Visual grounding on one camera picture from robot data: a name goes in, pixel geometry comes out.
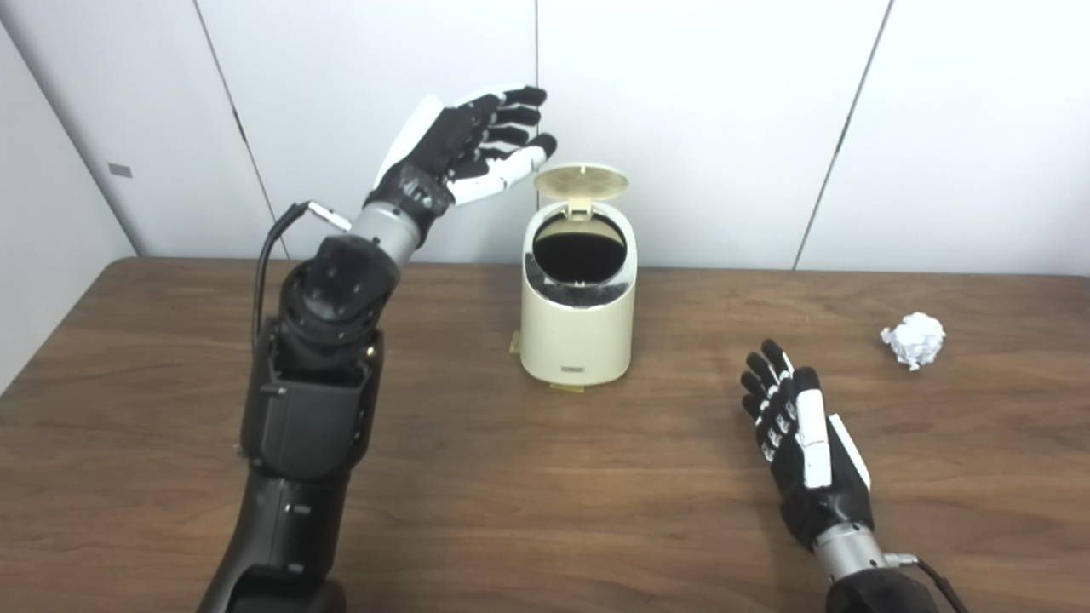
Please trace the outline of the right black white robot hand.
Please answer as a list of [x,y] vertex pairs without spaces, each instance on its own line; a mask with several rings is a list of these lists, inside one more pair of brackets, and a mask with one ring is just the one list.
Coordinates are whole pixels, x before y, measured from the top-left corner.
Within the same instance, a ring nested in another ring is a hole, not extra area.
[[818,371],[795,366],[774,339],[746,357],[741,407],[780,496],[780,516],[801,546],[841,524],[875,527],[867,462],[826,404]]

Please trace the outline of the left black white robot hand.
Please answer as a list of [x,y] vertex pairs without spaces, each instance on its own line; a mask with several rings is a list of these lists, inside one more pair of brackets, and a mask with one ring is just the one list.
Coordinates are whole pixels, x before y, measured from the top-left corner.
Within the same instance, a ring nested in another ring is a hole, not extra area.
[[493,86],[452,106],[424,98],[393,140],[364,206],[388,206],[426,241],[451,207],[501,194],[537,175],[557,151],[535,132],[548,92]]

